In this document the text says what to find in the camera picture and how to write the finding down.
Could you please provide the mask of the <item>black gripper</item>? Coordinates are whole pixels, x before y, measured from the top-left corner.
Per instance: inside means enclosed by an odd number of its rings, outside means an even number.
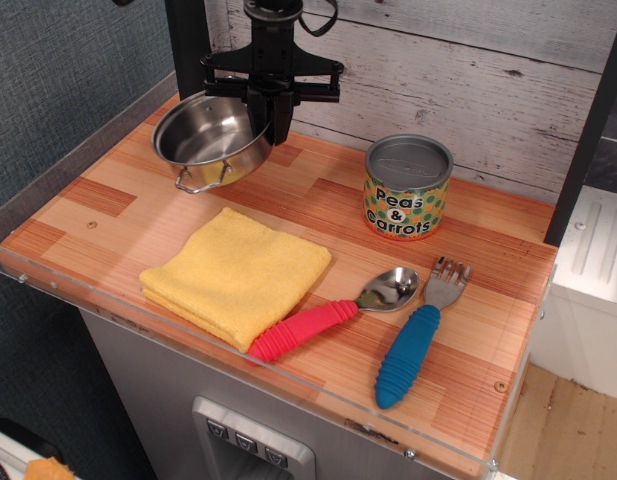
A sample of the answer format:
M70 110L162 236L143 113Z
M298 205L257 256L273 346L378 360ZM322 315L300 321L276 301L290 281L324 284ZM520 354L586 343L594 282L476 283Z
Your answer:
M301 18L283 22L253 19L250 44L201 58L206 92L247 100L253 134L263 134L276 146L287 140L294 102L335 103L340 98L343 64L296 45L296 24L307 27Z

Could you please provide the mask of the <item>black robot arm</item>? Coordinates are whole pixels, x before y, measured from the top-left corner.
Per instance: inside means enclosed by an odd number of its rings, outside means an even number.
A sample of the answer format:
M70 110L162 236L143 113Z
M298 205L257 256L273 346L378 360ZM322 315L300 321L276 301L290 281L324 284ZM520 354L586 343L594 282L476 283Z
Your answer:
M245 1L251 42L238 50L202 57L206 92L240 99L253 131L265 130L275 146L284 143L297 106L340 99L344 65L304 51L294 39L296 24L314 37L325 35L338 19L337 3L330 5L330 19L311 30L302 19L301 1Z

